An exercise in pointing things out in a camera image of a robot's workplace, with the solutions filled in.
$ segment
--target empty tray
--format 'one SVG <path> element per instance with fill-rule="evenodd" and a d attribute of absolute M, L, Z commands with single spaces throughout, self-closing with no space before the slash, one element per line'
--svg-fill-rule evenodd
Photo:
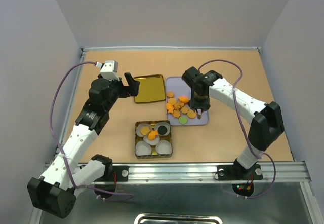
<path fill-rule="evenodd" d="M 166 79 L 166 92 L 173 91 L 174 98 L 179 96 L 187 96 L 190 98 L 191 89 L 190 87 L 181 79 L 181 77 L 167 77 Z M 186 126 L 186 125 L 205 125 L 209 121 L 208 111 L 202 113 L 201 119 L 197 117 L 194 119 L 190 119 L 186 114 L 181 114 L 188 118 L 188 122 L 186 124 L 180 124 L 179 120 L 172 116 L 172 114 L 167 113 L 168 120 L 172 126 Z"/>
<path fill-rule="evenodd" d="M 140 214 L 134 224 L 222 224 L 215 216 Z"/>

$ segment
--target gray wall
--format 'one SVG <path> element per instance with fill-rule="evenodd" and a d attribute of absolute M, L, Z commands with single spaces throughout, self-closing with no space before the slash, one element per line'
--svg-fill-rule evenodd
<path fill-rule="evenodd" d="M 288 0 L 56 0 L 81 47 L 260 46 Z"/>
<path fill-rule="evenodd" d="M 293 155 L 306 161 L 324 213 L 324 0 L 289 0 L 261 57 Z"/>
<path fill-rule="evenodd" d="M 54 153 L 49 110 L 79 46 L 55 0 L 0 0 L 0 223 L 29 223 L 27 191 Z M 55 110 L 61 129 L 73 79 Z"/>

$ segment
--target cable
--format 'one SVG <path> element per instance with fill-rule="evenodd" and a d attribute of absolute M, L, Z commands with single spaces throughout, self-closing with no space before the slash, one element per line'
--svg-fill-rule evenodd
<path fill-rule="evenodd" d="M 237 103 L 237 98 L 236 98 L 235 88 L 236 88 L 236 84 L 237 84 L 237 83 L 240 81 L 240 79 L 242 79 L 242 77 L 243 77 L 243 70 L 242 70 L 241 67 L 238 66 L 236 63 L 231 62 L 231 61 L 229 61 L 229 60 L 225 60 L 225 59 L 213 59 L 213 60 L 207 61 L 207 62 L 203 63 L 203 64 L 198 68 L 198 70 L 200 71 L 200 69 L 201 69 L 202 67 L 204 67 L 205 65 L 207 65 L 207 64 L 209 64 L 209 63 L 212 63 L 212 62 L 225 62 L 225 63 L 232 64 L 232 65 L 234 65 L 236 68 L 238 68 L 238 70 L 239 70 L 239 72 L 240 72 L 240 75 L 239 75 L 239 77 L 237 78 L 237 80 L 236 80 L 236 81 L 234 82 L 234 84 L 233 84 L 233 100 L 234 100 L 234 106 L 235 106 L 236 115 L 237 115 L 237 118 L 238 118 L 238 121 L 239 121 L 239 125 L 240 125 L 240 127 L 241 127 L 241 129 L 242 129 L 242 132 L 243 132 L 244 138 L 245 138 L 245 140 L 246 140 L 246 142 L 247 142 L 247 144 L 248 144 L 248 147 L 249 147 L 249 149 L 250 149 L 252 155 L 255 156 L 257 159 L 262 159 L 262 157 L 260 157 L 260 156 L 258 156 L 257 154 L 255 154 L 254 151 L 253 151 L 253 149 L 252 149 L 252 145 L 251 145 L 251 143 L 250 143 L 250 141 L 249 141 L 249 138 L 248 138 L 247 132 L 245 131 L 245 128 L 244 128 L 244 125 L 243 125 L 243 122 L 242 122 L 242 118 L 241 118 L 241 114 L 240 114 L 240 110 L 239 110 L 239 106 L 238 106 L 238 103 Z M 255 198 L 261 197 L 261 196 L 265 195 L 267 192 L 269 192 L 269 191 L 272 189 L 273 185 L 274 185 L 275 177 L 276 177 L 276 167 L 275 167 L 274 160 L 272 159 L 272 157 L 271 157 L 268 153 L 265 153 L 265 152 L 264 152 L 263 155 L 266 155 L 266 156 L 270 159 L 270 161 L 272 162 L 272 164 L 273 164 L 273 180 L 272 180 L 272 183 L 271 183 L 270 187 L 269 187 L 266 191 L 262 192 L 261 194 L 256 195 L 256 196 L 250 196 L 250 197 L 242 196 L 242 197 L 244 197 L 244 198 L 247 198 L 247 199 L 255 199 Z"/>
<path fill-rule="evenodd" d="M 59 141 L 59 139 L 57 138 L 57 136 L 55 135 L 54 133 L 54 129 L 53 129 L 53 110 L 54 110 L 54 105 L 55 105 L 55 102 L 56 102 L 56 98 L 57 98 L 57 95 L 65 81 L 65 79 L 67 78 L 67 76 L 72 72 L 72 70 L 74 70 L 75 68 L 79 67 L 79 66 L 82 66 L 84 64 L 93 64 L 93 65 L 96 65 L 97 63 L 96 62 L 83 62 L 83 63 L 79 63 L 75 66 L 73 66 L 71 69 L 69 69 L 69 71 L 65 74 L 65 76 L 63 77 L 62 81 L 60 82 L 56 92 L 55 92 L 55 95 L 54 95 L 54 99 L 53 99 L 53 102 L 52 102 L 52 106 L 51 106 L 51 111 L 50 111 L 50 130 L 51 130 L 51 135 L 53 137 L 53 139 L 55 140 L 56 142 L 56 145 L 57 147 L 59 148 L 61 154 L 63 155 L 63 160 L 64 160 L 64 164 L 65 164 L 65 167 L 66 167 L 66 171 L 67 171 L 67 174 L 69 175 L 69 178 L 70 178 L 70 181 L 73 185 L 73 187 L 75 187 L 76 189 L 80 189 L 80 188 L 89 188 L 89 189 L 92 189 L 92 190 L 95 190 L 95 191 L 99 191 L 99 192 L 103 192 L 103 193 L 106 193 L 106 194 L 110 194 L 110 195 L 122 195 L 122 196 L 128 196 L 126 198 L 123 198 L 123 199 L 119 199 L 119 200 L 107 200 L 107 201 L 124 201 L 124 200 L 128 200 L 130 198 L 132 198 L 134 195 L 133 194 L 129 194 L 129 193 L 115 193 L 115 192 L 110 192 L 110 191 L 106 191 L 106 190 L 101 190 L 99 188 L 95 188 L 95 187 L 92 187 L 92 186 L 88 186 L 88 185 L 79 185 L 77 186 L 74 179 L 73 179 L 73 175 L 72 175 L 72 172 L 71 172 L 71 169 L 70 169 L 70 166 L 69 166 L 69 162 L 65 156 L 65 152 L 64 152 L 64 149 Z"/>

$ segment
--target wooden table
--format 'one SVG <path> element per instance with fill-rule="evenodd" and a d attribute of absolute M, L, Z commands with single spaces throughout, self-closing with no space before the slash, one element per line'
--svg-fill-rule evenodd
<path fill-rule="evenodd" d="M 182 51 L 89 51 L 86 61 L 116 60 L 118 74 L 132 76 L 162 74 L 181 76 L 191 66 L 216 58 L 236 62 L 244 72 L 238 88 L 256 99 L 271 102 L 273 96 L 257 51 L 241 50 L 182 50 Z M 217 62 L 206 65 L 202 72 L 213 69 L 230 83 L 239 76 L 237 68 Z M 76 94 L 69 134 L 75 119 L 88 98 L 92 80 L 99 69 L 84 66 Z M 232 162 L 246 146 L 236 114 L 215 99 L 211 99 L 210 121 L 204 126 L 172 127 L 173 155 L 157 160 L 138 160 L 134 153 L 135 122 L 167 119 L 165 102 L 136 104 L 134 98 L 119 99 L 110 111 L 110 120 L 99 137 L 92 143 L 81 159 L 88 162 L 95 154 L 111 157 L 114 162 Z M 267 151 L 276 161 L 291 161 L 292 155 L 285 135 L 274 142 Z"/>

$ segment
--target purple tray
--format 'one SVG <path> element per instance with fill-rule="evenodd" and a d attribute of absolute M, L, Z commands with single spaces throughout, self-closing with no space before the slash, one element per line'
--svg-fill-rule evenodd
<path fill-rule="evenodd" d="M 181 77 L 167 77 L 166 92 L 168 91 L 173 91 L 175 98 L 178 98 L 179 96 L 187 96 L 190 98 L 190 87 L 181 79 Z M 172 114 L 167 113 L 167 117 L 172 126 L 205 125 L 209 121 L 208 111 L 202 113 L 201 119 L 198 119 L 197 117 L 194 119 L 188 118 L 186 124 L 180 124 L 179 120 L 174 118 Z"/>

